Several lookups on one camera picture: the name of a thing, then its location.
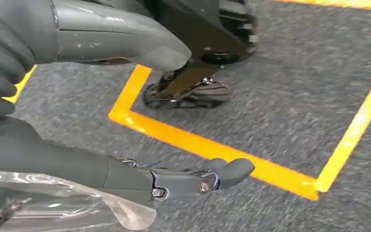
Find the black cable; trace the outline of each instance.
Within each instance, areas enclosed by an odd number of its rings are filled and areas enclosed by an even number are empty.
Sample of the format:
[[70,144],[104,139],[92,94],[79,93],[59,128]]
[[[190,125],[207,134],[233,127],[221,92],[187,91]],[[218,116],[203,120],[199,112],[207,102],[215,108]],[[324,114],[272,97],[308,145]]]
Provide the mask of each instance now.
[[7,221],[9,221],[17,212],[21,211],[25,204],[28,203],[31,198],[19,201],[10,200],[7,202],[5,207],[0,211],[0,227],[2,227]]

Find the black machine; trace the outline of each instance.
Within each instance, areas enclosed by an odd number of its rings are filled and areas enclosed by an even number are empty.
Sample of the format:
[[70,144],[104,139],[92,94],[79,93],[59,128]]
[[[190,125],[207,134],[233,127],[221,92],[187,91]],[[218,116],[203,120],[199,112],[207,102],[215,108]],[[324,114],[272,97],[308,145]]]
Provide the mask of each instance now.
[[[214,108],[229,100],[230,90],[211,76],[257,49],[256,17],[244,0],[86,0],[153,17],[191,50],[182,68],[165,73],[143,93],[152,109]],[[91,62],[116,65],[121,59]]]

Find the robotic finger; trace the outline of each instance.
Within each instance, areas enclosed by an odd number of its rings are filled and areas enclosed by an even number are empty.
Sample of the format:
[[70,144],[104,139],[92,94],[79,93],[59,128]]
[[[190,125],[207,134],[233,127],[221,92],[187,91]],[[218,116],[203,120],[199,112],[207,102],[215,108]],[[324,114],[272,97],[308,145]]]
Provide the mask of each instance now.
[[[123,162],[130,167],[141,167],[133,159]],[[165,168],[152,168],[153,198],[157,201],[196,197],[210,192],[233,187],[245,180],[254,170],[247,159],[236,159],[230,163],[223,159],[207,161],[201,169],[180,172]]]

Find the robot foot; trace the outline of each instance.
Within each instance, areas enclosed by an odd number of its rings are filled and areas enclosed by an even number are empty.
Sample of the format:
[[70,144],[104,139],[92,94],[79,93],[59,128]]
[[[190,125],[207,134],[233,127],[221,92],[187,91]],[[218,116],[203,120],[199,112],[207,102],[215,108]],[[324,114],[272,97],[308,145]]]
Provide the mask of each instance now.
[[204,78],[193,87],[176,94],[173,98],[159,98],[159,86],[150,85],[143,92],[143,102],[151,109],[205,108],[221,106],[230,99],[231,91],[225,85]]

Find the gray robot arm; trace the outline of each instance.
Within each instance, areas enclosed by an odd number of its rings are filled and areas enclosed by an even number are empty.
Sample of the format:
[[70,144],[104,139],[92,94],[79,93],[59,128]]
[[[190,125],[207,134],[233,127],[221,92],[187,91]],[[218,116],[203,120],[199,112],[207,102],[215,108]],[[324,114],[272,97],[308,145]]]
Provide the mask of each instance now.
[[214,162],[195,172],[127,165],[44,141],[34,128],[8,117],[16,93],[34,64],[125,58],[172,71],[190,58],[189,49],[152,18],[79,0],[0,0],[0,171],[42,173],[148,204],[200,195],[244,180],[247,160]]

